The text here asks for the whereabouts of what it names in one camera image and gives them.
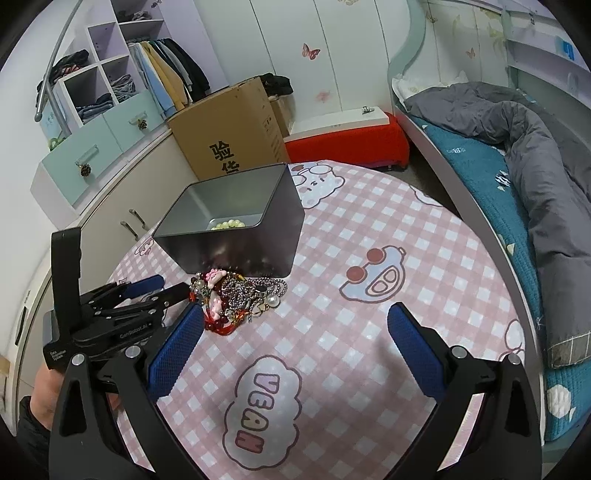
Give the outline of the person's left forearm black sleeve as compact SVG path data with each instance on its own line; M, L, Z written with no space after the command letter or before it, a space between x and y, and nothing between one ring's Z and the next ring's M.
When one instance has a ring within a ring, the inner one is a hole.
M50 435L51 432L33 415L31 397L23 397L19 404L16 440L27 459L39 471L39 479L49 478Z

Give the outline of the person's left hand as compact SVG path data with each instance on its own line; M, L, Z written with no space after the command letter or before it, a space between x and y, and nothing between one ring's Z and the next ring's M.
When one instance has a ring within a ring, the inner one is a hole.
M52 429L64 375L42 363L35 376L30 410L35 419L48 431Z

